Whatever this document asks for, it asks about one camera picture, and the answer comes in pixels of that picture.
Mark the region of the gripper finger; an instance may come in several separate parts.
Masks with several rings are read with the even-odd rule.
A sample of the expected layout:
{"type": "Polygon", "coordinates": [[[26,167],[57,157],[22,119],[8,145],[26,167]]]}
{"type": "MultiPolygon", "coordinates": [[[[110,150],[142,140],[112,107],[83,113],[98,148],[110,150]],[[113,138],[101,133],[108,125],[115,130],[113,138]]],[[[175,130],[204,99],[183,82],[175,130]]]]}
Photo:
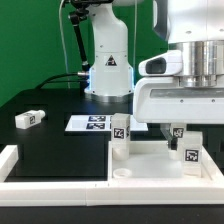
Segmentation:
{"type": "Polygon", "coordinates": [[[160,125],[160,130],[168,142],[168,148],[170,150],[176,150],[177,149],[177,138],[171,134],[171,125],[162,123],[160,125]]]}

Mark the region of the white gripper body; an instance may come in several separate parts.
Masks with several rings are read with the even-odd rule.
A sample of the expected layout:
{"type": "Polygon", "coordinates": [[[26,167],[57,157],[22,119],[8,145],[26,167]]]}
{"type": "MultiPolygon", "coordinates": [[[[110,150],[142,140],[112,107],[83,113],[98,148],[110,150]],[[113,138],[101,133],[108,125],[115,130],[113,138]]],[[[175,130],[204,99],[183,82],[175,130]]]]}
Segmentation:
{"type": "Polygon", "coordinates": [[[133,98],[133,115],[140,123],[224,124],[224,74],[214,85],[182,87],[180,50],[142,61],[133,98]]]}

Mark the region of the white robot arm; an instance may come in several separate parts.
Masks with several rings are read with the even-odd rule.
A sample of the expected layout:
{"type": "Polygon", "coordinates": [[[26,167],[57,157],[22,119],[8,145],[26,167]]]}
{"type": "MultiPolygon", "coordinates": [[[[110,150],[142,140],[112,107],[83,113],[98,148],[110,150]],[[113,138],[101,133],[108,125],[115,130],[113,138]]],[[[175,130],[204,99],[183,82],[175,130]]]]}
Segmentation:
{"type": "Polygon", "coordinates": [[[131,3],[88,7],[95,61],[85,94],[101,102],[132,97],[135,119],[158,124],[169,141],[189,124],[224,124],[224,0],[153,0],[153,30],[168,50],[139,64],[139,81],[127,59],[127,27],[112,10],[131,3]]]}

